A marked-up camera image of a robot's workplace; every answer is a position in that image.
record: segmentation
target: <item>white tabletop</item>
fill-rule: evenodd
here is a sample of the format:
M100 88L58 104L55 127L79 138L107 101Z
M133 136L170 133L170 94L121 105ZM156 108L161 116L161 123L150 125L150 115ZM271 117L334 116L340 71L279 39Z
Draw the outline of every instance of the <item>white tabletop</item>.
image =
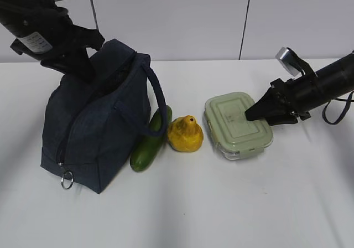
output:
M309 62L317 70L332 60ZM258 100L290 78L276 60L152 66L174 118L200 123L209 98L243 91ZM166 146L144 173L125 165L100 195L66 192L39 167L45 105L61 75L37 63L0 64L0 74L1 247L354 247L353 111L338 126L318 108L273 127L256 158L228 161L205 138L195 153ZM155 110L151 90L150 100ZM342 107L333 103L329 118Z

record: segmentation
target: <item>green cucumber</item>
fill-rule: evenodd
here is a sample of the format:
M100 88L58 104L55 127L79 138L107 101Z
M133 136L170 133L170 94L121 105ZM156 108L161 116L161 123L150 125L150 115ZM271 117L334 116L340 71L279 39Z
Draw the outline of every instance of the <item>green cucumber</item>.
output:
M167 106L167 122L170 124L172 121L172 109ZM159 110L157 110L152 117L149 128L152 131L159 131L162 126L162 118ZM131 154L131 167L135 172L143 172L151 163L153 163L156 155L161 149L163 143L166 140L166 135L159 137L144 136L143 139L138 143L136 148Z

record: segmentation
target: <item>label sticker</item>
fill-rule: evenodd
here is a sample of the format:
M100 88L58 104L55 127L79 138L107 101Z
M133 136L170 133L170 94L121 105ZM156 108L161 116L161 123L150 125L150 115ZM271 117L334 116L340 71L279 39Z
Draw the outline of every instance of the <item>label sticker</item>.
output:
M50 43L45 38L43 38L43 36L38 32L34 32L31 35L28 35L27 37L17 39L33 53L43 54L47 51L52 50L53 48L53 46L50 45Z

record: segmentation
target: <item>black strap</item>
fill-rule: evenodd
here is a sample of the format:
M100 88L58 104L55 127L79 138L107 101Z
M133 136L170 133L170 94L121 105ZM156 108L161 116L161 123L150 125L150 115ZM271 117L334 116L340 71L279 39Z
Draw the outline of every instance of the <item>black strap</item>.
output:
M146 125L142 120L139 120L138 117L132 112L132 110L126 106L122 101L117 101L116 103L116 108L117 110L120 111L121 116L132 126L134 126L139 133L145 136L152 136L152 137L158 137L162 136L167 129L168 126L168 121L167 121L167 106L165 102L165 97L162 92L159 80L157 76L155 75L153 69L150 67L146 66L145 64L142 65L143 70L145 71L148 80L150 81L153 90L155 92L155 96L157 99L157 104L159 106L159 111L161 113L162 117L162 126L160 130L158 131L153 131L149 128L149 125Z
M346 104L345 104L345 107L344 107L342 113L340 114L340 116L338 117L338 119L337 119L335 122L330 122L330 121L327 119L327 116L326 116L327 107L328 107L328 105L331 103L331 101L329 101L329 102L327 103L327 105L325 106L325 108L323 109L323 111L322 111L322 118L323 118L323 120L324 120L326 123L328 123L329 125L337 125L338 123L340 123L340 122L343 120L344 116L347 114L347 112L348 112L348 110L349 110L349 108L350 108L350 104L351 104L351 101L352 101L352 98L353 98L353 94L354 94L354 91L352 91L352 92L349 94L349 96L348 96L348 98L347 98L347 101L346 101Z

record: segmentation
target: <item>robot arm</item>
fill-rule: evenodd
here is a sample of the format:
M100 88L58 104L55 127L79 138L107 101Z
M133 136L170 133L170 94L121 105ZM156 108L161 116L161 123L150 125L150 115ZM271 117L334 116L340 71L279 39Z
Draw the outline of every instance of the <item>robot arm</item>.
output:
M105 41L98 30L74 25L59 0L0 0L0 23L16 40L11 48L42 66L90 82L95 71L86 48L99 50Z
M298 117L310 118L310 110L354 90L354 53L317 72L289 48L282 48L276 58L290 74L302 76L271 82L265 95L246 111L249 121L265 118L270 125L297 123Z

